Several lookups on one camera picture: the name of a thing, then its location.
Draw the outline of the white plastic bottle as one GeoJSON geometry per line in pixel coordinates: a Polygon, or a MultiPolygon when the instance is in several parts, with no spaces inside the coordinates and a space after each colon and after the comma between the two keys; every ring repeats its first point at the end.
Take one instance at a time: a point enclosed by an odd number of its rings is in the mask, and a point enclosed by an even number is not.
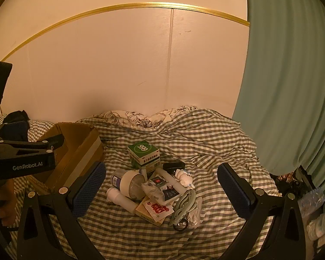
{"type": "Polygon", "coordinates": [[[114,203],[115,205],[120,206],[121,208],[125,209],[129,213],[134,214],[138,204],[136,204],[131,199],[127,198],[126,196],[122,195],[120,191],[115,187],[110,187],[107,190],[107,201],[114,203]]]}

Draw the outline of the blue label clear bottle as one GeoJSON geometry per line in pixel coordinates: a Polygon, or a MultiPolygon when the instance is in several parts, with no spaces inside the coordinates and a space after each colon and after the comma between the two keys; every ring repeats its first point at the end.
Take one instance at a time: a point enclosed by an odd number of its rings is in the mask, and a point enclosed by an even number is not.
{"type": "Polygon", "coordinates": [[[111,176],[111,185],[113,187],[117,188],[118,190],[120,190],[120,184],[121,184],[122,178],[126,172],[127,172],[127,170],[116,169],[116,171],[111,176]]]}

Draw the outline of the brown box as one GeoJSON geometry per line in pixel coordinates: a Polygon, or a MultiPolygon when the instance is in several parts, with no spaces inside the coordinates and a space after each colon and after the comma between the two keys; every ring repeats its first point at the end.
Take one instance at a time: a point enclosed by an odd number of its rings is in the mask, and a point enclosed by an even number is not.
{"type": "Polygon", "coordinates": [[[141,203],[136,207],[134,213],[135,215],[141,217],[143,220],[148,221],[149,223],[160,227],[165,218],[159,220],[159,221],[154,221],[154,219],[152,218],[152,216],[150,215],[150,213],[148,212],[148,210],[144,207],[144,202],[148,201],[149,198],[148,197],[144,197],[143,200],[141,201],[141,203]]]}

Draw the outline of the roll of tape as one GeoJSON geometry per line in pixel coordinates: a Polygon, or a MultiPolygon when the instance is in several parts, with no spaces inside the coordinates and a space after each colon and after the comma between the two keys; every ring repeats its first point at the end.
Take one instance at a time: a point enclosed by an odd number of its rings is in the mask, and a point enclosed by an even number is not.
{"type": "Polygon", "coordinates": [[[141,186],[144,182],[145,178],[139,172],[126,171],[121,178],[120,192],[132,200],[142,200],[145,197],[145,192],[141,186]]]}

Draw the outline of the white plush toy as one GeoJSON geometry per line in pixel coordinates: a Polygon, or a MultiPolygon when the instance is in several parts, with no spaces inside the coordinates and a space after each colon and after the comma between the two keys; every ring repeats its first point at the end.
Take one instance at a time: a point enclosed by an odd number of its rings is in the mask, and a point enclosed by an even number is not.
{"type": "Polygon", "coordinates": [[[177,169],[175,171],[174,175],[183,187],[188,188],[188,189],[195,188],[194,183],[193,183],[193,178],[189,172],[187,172],[183,169],[177,169]]]}

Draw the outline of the silver foil packet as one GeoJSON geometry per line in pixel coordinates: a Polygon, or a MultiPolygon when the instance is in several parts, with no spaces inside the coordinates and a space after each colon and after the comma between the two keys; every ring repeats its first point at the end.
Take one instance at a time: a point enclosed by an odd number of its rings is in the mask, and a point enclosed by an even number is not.
{"type": "Polygon", "coordinates": [[[141,185],[145,194],[156,203],[163,203],[165,201],[164,193],[152,181],[146,181],[141,185]]]}

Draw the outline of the red white sachet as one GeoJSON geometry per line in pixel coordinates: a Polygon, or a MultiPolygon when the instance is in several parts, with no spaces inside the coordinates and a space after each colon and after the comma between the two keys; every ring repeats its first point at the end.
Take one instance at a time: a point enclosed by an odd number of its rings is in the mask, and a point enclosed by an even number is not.
{"type": "Polygon", "coordinates": [[[155,222],[161,221],[162,219],[174,213],[172,206],[159,205],[158,203],[153,203],[150,200],[144,202],[144,207],[155,222]]]}

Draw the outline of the black white sachet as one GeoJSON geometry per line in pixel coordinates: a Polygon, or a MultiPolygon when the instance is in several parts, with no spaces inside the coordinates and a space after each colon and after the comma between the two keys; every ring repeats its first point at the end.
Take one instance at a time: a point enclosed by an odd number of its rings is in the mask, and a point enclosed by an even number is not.
{"type": "Polygon", "coordinates": [[[180,196],[180,193],[175,188],[168,188],[162,190],[162,193],[163,193],[163,202],[166,204],[173,202],[180,196]]]}

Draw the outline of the black small pouch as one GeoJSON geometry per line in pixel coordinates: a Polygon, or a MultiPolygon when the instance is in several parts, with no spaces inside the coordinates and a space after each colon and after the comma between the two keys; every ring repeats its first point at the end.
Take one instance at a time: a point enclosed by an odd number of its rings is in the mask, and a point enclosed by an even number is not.
{"type": "Polygon", "coordinates": [[[162,165],[163,170],[165,170],[168,174],[174,175],[177,170],[184,170],[185,163],[178,161],[178,162],[166,162],[162,165]]]}

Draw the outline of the green 999 medicine box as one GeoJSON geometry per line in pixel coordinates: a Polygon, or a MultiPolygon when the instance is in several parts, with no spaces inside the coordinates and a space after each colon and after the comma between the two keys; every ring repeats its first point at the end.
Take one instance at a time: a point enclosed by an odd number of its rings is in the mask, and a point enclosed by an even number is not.
{"type": "Polygon", "coordinates": [[[148,141],[139,141],[131,144],[128,148],[131,165],[136,170],[145,169],[148,173],[153,172],[160,165],[160,151],[148,141]]]}

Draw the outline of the black clothing pile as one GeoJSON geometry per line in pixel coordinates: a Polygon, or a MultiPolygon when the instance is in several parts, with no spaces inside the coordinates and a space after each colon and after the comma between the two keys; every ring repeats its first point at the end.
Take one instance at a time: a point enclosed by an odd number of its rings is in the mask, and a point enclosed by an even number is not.
{"type": "Polygon", "coordinates": [[[29,116],[25,110],[9,113],[3,120],[3,124],[1,135],[4,140],[28,141],[30,125],[29,116]]]}

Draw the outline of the plastic water bottle pack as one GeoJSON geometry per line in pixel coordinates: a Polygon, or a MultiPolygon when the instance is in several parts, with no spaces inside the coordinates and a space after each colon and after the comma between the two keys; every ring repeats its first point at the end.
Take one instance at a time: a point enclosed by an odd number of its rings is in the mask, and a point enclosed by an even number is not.
{"type": "Polygon", "coordinates": [[[323,189],[318,187],[306,193],[300,200],[298,200],[301,217],[306,218],[318,210],[325,203],[325,194],[323,189]]]}

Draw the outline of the cardboard box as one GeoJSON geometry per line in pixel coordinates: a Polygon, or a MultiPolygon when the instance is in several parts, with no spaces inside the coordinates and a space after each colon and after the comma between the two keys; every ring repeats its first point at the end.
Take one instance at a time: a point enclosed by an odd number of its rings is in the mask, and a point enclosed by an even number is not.
{"type": "Polygon", "coordinates": [[[100,133],[84,123],[56,123],[38,140],[58,134],[64,136],[63,145],[55,153],[54,170],[28,176],[39,195],[55,193],[61,187],[70,187],[77,178],[85,175],[96,161],[102,161],[104,148],[100,133]]]}

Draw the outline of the grey checkered bed sheet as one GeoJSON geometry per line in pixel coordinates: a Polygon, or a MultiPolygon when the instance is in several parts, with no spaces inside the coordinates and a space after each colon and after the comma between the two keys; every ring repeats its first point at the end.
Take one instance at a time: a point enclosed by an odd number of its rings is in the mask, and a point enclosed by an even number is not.
{"type": "Polygon", "coordinates": [[[107,174],[79,223],[106,259],[216,259],[244,224],[217,179],[217,168],[229,163],[253,188],[277,196],[269,172],[260,164],[255,143],[239,123],[208,109],[180,114],[157,128],[137,129],[89,117],[104,147],[107,174]],[[127,147],[146,140],[159,148],[162,162],[182,161],[202,199],[198,227],[176,232],[168,221],[160,227],[107,201],[111,176],[131,166],[127,147]]]}

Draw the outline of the green curtain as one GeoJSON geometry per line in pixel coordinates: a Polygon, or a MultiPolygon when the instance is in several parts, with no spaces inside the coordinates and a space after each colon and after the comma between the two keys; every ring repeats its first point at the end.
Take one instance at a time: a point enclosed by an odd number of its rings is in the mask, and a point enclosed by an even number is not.
{"type": "Polygon", "coordinates": [[[248,16],[234,118],[270,173],[302,166],[325,194],[325,6],[321,0],[248,0],[248,16]]]}

